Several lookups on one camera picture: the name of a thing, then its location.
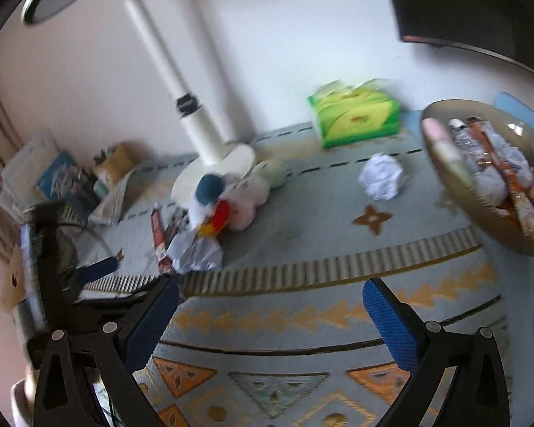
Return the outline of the red snack wrapper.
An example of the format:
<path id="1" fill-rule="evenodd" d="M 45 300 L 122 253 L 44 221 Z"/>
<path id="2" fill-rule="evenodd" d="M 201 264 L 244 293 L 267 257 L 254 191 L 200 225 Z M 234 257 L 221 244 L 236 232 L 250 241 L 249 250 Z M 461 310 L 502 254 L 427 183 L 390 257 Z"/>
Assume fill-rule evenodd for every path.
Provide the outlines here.
<path id="1" fill-rule="evenodd" d="M 167 255 L 166 233 L 158 205 L 151 211 L 150 222 L 158 271 L 161 274 L 172 273 L 172 260 Z"/>

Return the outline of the stack of books and papers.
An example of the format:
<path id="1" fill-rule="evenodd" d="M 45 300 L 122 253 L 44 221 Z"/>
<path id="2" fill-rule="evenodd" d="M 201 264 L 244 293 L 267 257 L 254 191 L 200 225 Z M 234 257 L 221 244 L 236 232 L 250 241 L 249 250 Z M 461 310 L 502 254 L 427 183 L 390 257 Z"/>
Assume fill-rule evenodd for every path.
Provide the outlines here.
<path id="1" fill-rule="evenodd" d="M 69 219 L 85 223 L 100 204 L 95 178 L 48 130 L 36 132 L 1 171 L 0 207 L 18 225 L 26 211 L 42 202 L 61 201 Z"/>

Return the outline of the crumpled paper by duck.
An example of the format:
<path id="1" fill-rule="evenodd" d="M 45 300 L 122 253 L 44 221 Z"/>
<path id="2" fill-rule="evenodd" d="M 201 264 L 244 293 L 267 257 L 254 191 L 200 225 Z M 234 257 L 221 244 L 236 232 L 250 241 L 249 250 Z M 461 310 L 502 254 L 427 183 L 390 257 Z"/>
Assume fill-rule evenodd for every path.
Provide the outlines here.
<path id="1" fill-rule="evenodd" d="M 224 250 L 219 241 L 213 236 L 199 235 L 196 230 L 175 234 L 166 254 L 179 274 L 218 272 L 223 267 Z"/>

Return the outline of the brown pen holder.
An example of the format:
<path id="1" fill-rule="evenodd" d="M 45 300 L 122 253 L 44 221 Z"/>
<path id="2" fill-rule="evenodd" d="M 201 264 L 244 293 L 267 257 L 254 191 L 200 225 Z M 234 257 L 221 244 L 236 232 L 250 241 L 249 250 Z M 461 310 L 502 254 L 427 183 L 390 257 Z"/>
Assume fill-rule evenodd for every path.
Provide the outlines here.
<path id="1" fill-rule="evenodd" d="M 136 167 L 124 143 L 104 149 L 95 156 L 93 161 L 93 173 L 110 190 Z"/>

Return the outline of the patterned table mat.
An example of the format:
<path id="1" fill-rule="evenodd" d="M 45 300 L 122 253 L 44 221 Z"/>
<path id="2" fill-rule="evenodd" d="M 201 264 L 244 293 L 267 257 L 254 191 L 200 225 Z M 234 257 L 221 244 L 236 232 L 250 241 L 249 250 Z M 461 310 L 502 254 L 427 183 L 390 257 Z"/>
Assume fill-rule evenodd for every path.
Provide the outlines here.
<path id="1" fill-rule="evenodd" d="M 375 276 L 423 320 L 489 328 L 509 361 L 497 274 L 415 135 L 323 151 L 300 125 L 253 143 L 286 158 L 286 182 L 222 236 L 221 271 L 182 276 L 185 301 L 135 375 L 165 425 L 374 425 L 408 379 L 362 304 Z M 376 153 L 409 175 L 390 201 L 358 182 Z"/>

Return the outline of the pink white plush toy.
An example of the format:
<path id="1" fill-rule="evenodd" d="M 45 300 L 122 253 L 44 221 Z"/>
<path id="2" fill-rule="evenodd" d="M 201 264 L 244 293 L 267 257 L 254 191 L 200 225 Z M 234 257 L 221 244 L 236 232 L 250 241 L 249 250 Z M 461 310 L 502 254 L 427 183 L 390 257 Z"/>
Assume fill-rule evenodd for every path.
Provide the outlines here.
<path id="1" fill-rule="evenodd" d="M 229 203 L 227 228 L 242 231 L 255 219 L 256 209 L 269 201 L 272 191 L 286 182 L 289 167 L 279 159 L 267 159 L 257 164 L 251 173 L 230 184 L 222 198 Z"/>

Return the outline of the white desk lamp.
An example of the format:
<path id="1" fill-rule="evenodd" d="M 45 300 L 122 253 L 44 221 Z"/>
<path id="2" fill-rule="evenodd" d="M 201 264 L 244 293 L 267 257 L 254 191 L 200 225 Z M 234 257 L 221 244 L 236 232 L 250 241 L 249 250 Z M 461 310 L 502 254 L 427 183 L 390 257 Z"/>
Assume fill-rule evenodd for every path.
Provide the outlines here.
<path id="1" fill-rule="evenodd" d="M 26 0 L 23 20 L 29 25 L 42 23 L 75 1 L 77 0 Z M 231 174 L 245 178 L 255 166 L 255 150 L 248 144 L 224 142 L 206 108 L 192 93 L 168 51 L 145 3 L 142 0 L 122 2 L 168 94 L 175 100 L 180 124 L 198 153 L 198 158 L 175 178 L 172 200 L 181 206 L 187 206 L 205 174 Z"/>

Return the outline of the brown woven basket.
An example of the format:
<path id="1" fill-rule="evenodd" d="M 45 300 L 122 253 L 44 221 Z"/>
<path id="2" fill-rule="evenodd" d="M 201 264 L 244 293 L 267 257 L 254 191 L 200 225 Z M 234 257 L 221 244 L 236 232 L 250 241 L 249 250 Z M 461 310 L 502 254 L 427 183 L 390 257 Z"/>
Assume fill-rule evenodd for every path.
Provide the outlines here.
<path id="1" fill-rule="evenodd" d="M 496 132 L 519 148 L 527 158 L 532 157 L 534 127 L 501 109 L 469 99 L 444 99 L 429 104 L 422 111 L 422 118 L 436 118 L 443 123 L 453 118 L 466 120 L 470 117 L 490 121 Z M 498 214 L 475 191 L 467 188 L 435 154 L 433 142 L 428 137 L 424 137 L 423 141 L 440 181 L 471 221 L 507 249 L 534 257 L 534 238 L 523 234 L 517 224 Z"/>

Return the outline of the crumpled white paper ball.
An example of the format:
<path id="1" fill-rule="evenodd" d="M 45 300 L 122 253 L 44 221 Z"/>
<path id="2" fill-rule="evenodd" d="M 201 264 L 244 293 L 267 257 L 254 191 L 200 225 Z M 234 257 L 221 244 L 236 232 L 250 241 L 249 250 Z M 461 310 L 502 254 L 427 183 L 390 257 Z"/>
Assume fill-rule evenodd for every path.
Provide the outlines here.
<path id="1" fill-rule="evenodd" d="M 402 192 L 408 179 L 396 158 L 376 153 L 362 166 L 358 182 L 373 201 L 390 201 Z"/>

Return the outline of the green tissue box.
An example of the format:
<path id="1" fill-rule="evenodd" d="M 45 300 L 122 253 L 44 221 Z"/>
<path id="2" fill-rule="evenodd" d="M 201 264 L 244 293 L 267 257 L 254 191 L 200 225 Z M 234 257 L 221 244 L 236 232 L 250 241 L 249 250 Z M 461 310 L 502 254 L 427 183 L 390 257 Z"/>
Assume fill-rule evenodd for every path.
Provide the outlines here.
<path id="1" fill-rule="evenodd" d="M 323 148 L 335 148 L 396 135 L 400 104 L 387 83 L 372 79 L 359 86 L 340 80 L 318 88 L 307 98 L 312 123 Z"/>

